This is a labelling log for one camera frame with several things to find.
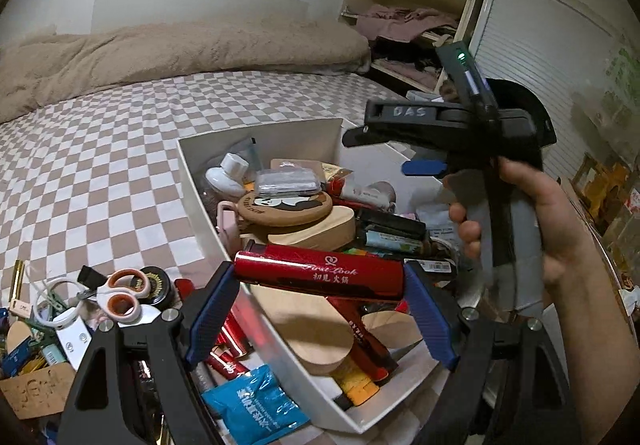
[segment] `human hand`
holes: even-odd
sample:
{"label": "human hand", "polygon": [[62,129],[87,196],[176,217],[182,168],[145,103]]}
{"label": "human hand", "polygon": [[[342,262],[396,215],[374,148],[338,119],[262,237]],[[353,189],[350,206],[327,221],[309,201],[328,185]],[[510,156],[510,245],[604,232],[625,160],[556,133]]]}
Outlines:
{"label": "human hand", "polygon": [[[551,177],[524,163],[500,158],[500,178],[534,200],[545,250],[543,280],[547,286],[557,284],[567,269],[600,260],[587,227]],[[480,225],[466,220],[466,209],[460,203],[449,207],[449,218],[460,224],[458,235],[465,243],[465,254],[477,259]]]}

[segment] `sliding closet door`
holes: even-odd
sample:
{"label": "sliding closet door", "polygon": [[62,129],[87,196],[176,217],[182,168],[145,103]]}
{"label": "sliding closet door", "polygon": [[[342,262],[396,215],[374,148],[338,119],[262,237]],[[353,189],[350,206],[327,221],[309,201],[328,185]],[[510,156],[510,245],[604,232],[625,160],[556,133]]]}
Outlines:
{"label": "sliding closet door", "polygon": [[546,172],[571,177],[585,152],[608,154],[572,94],[601,85],[613,38],[558,0],[486,0],[484,8],[471,51],[484,75],[514,80],[545,105],[558,136]]}

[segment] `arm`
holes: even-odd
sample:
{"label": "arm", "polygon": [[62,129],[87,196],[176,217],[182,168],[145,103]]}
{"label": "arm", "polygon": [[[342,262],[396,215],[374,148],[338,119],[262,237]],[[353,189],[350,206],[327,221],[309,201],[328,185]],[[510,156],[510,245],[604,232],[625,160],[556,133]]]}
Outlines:
{"label": "arm", "polygon": [[[629,331],[591,234],[559,185],[525,164],[502,159],[500,177],[536,204],[545,248],[544,281],[556,305],[569,382],[584,442],[597,444],[620,417],[640,380],[640,350]],[[480,227],[456,203],[465,253],[477,258]]]}

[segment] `checkered bedsheet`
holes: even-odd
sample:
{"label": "checkered bedsheet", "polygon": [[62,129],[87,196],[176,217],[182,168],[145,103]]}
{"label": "checkered bedsheet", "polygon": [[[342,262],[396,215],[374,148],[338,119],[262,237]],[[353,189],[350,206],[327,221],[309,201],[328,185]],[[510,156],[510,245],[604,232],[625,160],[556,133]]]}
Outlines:
{"label": "checkered bedsheet", "polygon": [[[300,118],[357,122],[370,98],[398,97],[357,75],[199,73],[96,92],[0,125],[1,305],[16,259],[31,261],[33,280],[76,279],[82,265],[196,275],[207,264],[180,201],[177,138]],[[22,299],[33,300],[23,284]],[[280,443],[410,443],[437,399],[437,376],[366,436],[307,426]]]}

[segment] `fingers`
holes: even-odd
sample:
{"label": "fingers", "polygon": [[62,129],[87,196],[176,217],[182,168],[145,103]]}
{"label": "fingers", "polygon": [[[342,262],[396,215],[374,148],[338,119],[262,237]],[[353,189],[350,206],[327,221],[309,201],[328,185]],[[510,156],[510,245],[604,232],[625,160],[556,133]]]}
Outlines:
{"label": "fingers", "polygon": [[537,204],[550,203],[558,193],[559,186],[545,173],[526,163],[500,158],[500,178],[523,190]]}
{"label": "fingers", "polygon": [[480,224],[475,221],[465,221],[458,227],[458,235],[465,243],[480,240]]}
{"label": "fingers", "polygon": [[453,203],[449,207],[449,219],[454,223],[462,223],[466,218],[466,208],[460,203]]}
{"label": "fingers", "polygon": [[465,255],[470,259],[478,259],[480,257],[480,241],[474,241],[465,245]]}

